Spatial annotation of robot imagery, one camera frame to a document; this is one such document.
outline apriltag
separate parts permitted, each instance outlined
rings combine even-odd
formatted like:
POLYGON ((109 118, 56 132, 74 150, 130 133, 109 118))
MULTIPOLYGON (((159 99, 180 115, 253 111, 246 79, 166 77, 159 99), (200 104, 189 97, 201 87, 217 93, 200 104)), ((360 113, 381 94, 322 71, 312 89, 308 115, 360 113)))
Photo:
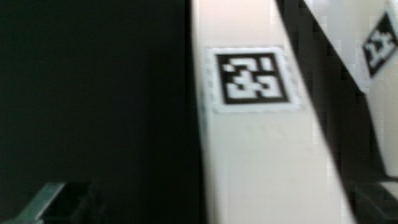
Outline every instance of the apriltag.
POLYGON ((397 48, 398 40, 392 23, 392 16, 386 12, 363 44, 367 65, 372 77, 376 77, 384 65, 390 62, 397 48))
POLYGON ((299 97, 283 49, 212 48, 209 57, 217 112, 297 110, 299 97))

